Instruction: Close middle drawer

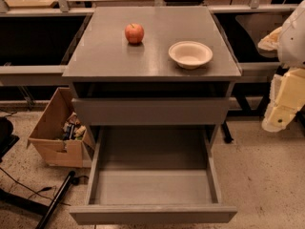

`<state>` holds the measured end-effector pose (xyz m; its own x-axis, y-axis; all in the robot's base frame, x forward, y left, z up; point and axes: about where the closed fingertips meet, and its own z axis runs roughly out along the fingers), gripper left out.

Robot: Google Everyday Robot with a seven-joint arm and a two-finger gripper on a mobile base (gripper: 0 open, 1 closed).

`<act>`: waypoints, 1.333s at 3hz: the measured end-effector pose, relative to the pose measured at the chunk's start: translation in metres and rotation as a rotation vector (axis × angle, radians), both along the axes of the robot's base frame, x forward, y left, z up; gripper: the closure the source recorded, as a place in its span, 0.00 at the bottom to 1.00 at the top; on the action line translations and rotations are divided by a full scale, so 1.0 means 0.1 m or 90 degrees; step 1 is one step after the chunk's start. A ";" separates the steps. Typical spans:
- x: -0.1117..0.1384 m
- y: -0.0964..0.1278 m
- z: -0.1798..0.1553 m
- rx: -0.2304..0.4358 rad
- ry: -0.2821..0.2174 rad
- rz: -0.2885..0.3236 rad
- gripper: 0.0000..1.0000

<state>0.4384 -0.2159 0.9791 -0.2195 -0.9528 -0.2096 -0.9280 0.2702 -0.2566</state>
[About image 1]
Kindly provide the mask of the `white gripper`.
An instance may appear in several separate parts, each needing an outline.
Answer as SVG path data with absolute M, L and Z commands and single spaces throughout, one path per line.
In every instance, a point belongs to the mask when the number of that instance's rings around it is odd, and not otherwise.
M 258 43 L 258 52 L 266 57 L 277 57 L 281 27 L 273 30 Z M 271 133 L 285 130 L 305 105 L 305 69 L 292 68 L 272 81 L 271 104 L 262 121 L 262 128 Z

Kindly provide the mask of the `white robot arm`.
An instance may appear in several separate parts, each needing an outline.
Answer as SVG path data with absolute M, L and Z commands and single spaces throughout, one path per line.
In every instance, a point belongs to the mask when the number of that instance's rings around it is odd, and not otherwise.
M 262 121 L 268 132 L 279 132 L 305 105 L 305 1 L 302 1 L 283 25 L 258 43 L 265 51 L 277 50 L 279 62 L 289 70 L 276 73 L 270 89 L 270 103 Z

